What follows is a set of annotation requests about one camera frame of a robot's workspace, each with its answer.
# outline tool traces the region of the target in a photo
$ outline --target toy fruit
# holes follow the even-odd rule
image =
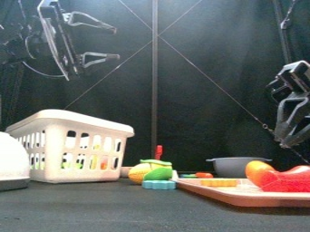
[[[248,162],[245,166],[245,177],[252,182],[252,184],[257,187],[261,187],[263,183],[263,174],[268,170],[275,170],[268,164],[259,160],[253,160]]]
[[[272,192],[310,192],[310,166],[300,165],[281,172],[265,171],[260,188]]]
[[[172,177],[172,163],[156,159],[141,159],[128,172],[128,179],[140,184],[142,180],[168,180]]]

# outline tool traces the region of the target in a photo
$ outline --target plastic toy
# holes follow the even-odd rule
[[[283,172],[268,170],[261,175],[260,188],[268,192],[310,192],[310,166],[296,166]]]
[[[175,182],[171,180],[142,180],[141,187],[144,189],[175,189]]]
[[[201,179],[201,186],[207,187],[235,187],[237,185],[236,179]]]
[[[300,165],[287,171],[276,171],[261,162],[245,167],[247,178],[267,192],[310,192],[310,166]]]
[[[128,179],[141,184],[142,180],[168,180],[172,177],[172,163],[156,159],[141,159],[128,172]]]

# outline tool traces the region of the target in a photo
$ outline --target black curtain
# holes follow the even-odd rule
[[[152,0],[62,0],[117,28],[114,35],[77,34],[77,51],[117,53],[77,81],[42,77],[25,69],[13,121],[41,109],[65,109],[134,128],[124,166],[150,158]],[[291,1],[280,1],[285,14]],[[288,36],[293,61],[308,60],[308,3],[291,14]],[[211,170],[205,159],[255,156],[287,169],[301,160],[279,148],[271,130],[276,106],[264,87],[285,64],[273,2],[268,0],[158,1],[157,143],[161,159],[183,171]],[[28,61],[58,74],[48,58]],[[307,148],[299,148],[305,155]]]

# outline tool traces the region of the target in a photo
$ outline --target white laundry basket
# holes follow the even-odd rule
[[[42,110],[6,128],[29,155],[30,180],[113,181],[130,126],[62,110]]]

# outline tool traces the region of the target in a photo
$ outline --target red toy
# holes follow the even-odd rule
[[[310,192],[310,166],[296,166],[283,172],[268,170],[261,175],[260,188],[267,192]]]

